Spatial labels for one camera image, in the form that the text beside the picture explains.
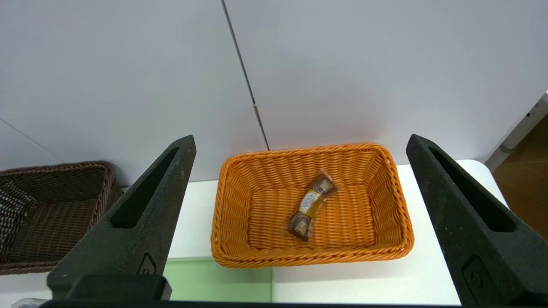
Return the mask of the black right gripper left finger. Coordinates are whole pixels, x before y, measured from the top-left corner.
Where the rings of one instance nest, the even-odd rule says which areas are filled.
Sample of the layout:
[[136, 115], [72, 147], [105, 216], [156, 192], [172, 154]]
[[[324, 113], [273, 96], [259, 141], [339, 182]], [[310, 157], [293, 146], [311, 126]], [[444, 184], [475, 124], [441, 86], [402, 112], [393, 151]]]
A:
[[52, 302], [168, 300], [163, 276], [197, 148], [170, 144], [49, 273]]

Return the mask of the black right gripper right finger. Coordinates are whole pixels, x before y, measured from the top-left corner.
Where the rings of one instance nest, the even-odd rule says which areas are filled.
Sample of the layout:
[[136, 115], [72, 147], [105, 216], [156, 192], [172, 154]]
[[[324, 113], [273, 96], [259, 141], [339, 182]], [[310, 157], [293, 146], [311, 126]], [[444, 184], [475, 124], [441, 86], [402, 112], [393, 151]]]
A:
[[407, 157], [460, 302], [547, 302], [546, 240], [431, 140]]

